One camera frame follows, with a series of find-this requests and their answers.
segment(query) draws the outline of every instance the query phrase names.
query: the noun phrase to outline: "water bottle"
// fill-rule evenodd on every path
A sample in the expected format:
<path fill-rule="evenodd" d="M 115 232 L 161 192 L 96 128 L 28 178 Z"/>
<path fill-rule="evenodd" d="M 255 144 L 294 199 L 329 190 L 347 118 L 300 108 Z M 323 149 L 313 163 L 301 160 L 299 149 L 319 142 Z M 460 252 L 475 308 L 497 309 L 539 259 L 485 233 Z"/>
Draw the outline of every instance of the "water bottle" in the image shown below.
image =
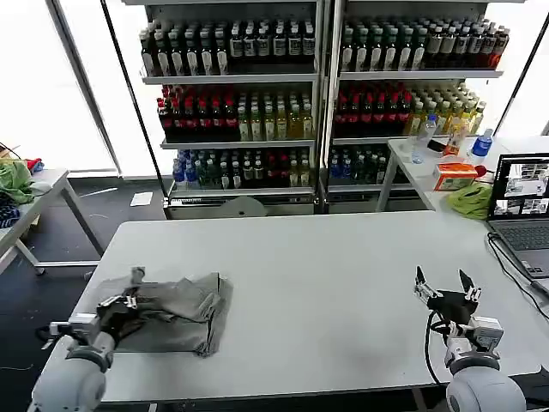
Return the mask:
<path fill-rule="evenodd" d="M 427 144 L 435 136 L 437 130 L 437 115 L 430 114 L 419 131 L 418 138 L 415 140 L 412 150 L 412 162 L 419 164 L 423 163 L 423 154 L 421 153 L 427 148 Z"/>

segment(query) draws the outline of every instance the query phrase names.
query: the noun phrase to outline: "paper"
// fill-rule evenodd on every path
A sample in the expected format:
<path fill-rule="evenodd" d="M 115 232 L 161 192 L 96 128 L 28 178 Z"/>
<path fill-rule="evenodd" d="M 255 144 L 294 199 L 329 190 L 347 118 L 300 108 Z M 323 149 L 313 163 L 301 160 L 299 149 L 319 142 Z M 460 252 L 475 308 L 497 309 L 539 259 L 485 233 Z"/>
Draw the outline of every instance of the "paper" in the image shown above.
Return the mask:
<path fill-rule="evenodd" d="M 136 193 L 134 198 L 131 199 L 130 206 L 147 206 L 151 204 L 153 198 L 153 192 L 144 191 L 143 193 Z"/>

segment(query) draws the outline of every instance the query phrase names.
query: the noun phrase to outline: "laptop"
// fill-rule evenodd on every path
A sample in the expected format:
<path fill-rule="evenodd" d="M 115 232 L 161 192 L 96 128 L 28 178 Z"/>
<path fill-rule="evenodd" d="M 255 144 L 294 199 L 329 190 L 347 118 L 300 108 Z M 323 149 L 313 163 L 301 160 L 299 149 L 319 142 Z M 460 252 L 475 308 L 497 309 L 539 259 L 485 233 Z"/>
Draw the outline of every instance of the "laptop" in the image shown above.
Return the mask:
<path fill-rule="evenodd" d="M 549 154 L 502 154 L 488 224 L 530 280 L 549 278 Z"/>

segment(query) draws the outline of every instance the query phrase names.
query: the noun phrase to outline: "white table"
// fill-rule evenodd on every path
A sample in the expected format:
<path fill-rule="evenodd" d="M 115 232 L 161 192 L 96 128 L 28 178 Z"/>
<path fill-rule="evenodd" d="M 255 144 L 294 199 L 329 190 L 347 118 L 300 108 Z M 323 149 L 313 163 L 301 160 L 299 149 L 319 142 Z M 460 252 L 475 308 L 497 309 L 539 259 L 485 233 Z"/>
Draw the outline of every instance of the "white table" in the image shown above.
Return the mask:
<path fill-rule="evenodd" d="M 135 265 L 149 281 L 219 271 L 234 286 L 217 354 L 115 354 L 106 403 L 414 388 L 432 384 L 416 265 L 434 288 L 453 290 L 463 269 L 483 288 L 477 313 L 504 327 L 502 371 L 537 373 L 549 358 L 549 327 L 503 275 L 485 236 L 481 222 L 432 211 L 126 222 L 75 312 L 100 282 Z M 67 344 L 54 348 L 46 371 Z M 433 367 L 448 381 L 444 353 L 433 335 Z"/>
<path fill-rule="evenodd" d="M 0 256 L 12 246 L 16 246 L 21 255 L 36 269 L 37 274 L 42 275 L 47 267 L 59 266 L 95 266 L 97 261 L 86 262 L 40 262 L 19 240 L 21 235 L 30 227 L 33 221 L 42 213 L 42 210 L 57 197 L 63 196 L 65 202 L 69 205 L 70 210 L 75 215 L 75 218 L 80 223 L 84 233 L 90 240 L 94 249 L 103 256 L 105 247 L 101 244 L 99 238 L 91 228 L 86 215 L 81 212 L 81 201 L 76 195 L 74 189 L 67 179 L 69 172 L 67 169 L 45 169 L 35 173 L 31 180 L 33 182 L 45 182 L 51 186 L 51 190 L 46 194 L 35 197 L 31 203 L 20 205 L 18 208 L 21 212 L 21 217 L 12 227 L 0 229 Z"/>
<path fill-rule="evenodd" d="M 462 144 L 459 155 L 467 158 L 467 151 L 473 146 L 475 138 L 469 137 Z M 437 163 L 440 163 L 442 155 L 430 149 L 422 151 L 424 161 L 420 164 L 412 162 L 412 153 L 410 151 L 407 139 L 389 140 L 389 149 L 391 155 L 389 164 L 383 180 L 383 187 L 377 200 L 376 212 L 383 212 L 389 198 L 391 185 L 395 178 L 396 168 L 400 167 L 404 172 L 412 187 L 418 192 L 419 197 L 430 210 L 447 211 L 450 210 L 444 198 L 448 196 L 448 191 L 434 191 L 435 179 L 432 174 Z M 492 171 L 496 171 L 499 156 L 508 154 L 510 151 L 499 142 L 494 142 L 488 156 L 483 161 L 483 165 Z"/>

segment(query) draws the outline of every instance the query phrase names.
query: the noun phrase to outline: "laptop screen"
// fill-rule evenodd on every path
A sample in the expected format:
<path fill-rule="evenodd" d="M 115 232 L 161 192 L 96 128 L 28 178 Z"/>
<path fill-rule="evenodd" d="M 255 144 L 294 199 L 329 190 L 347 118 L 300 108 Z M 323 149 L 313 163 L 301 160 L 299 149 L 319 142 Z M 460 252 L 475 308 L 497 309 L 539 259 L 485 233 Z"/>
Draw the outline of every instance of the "laptop screen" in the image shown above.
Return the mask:
<path fill-rule="evenodd" d="M 549 217 L 549 154 L 502 154 L 489 219 Z"/>

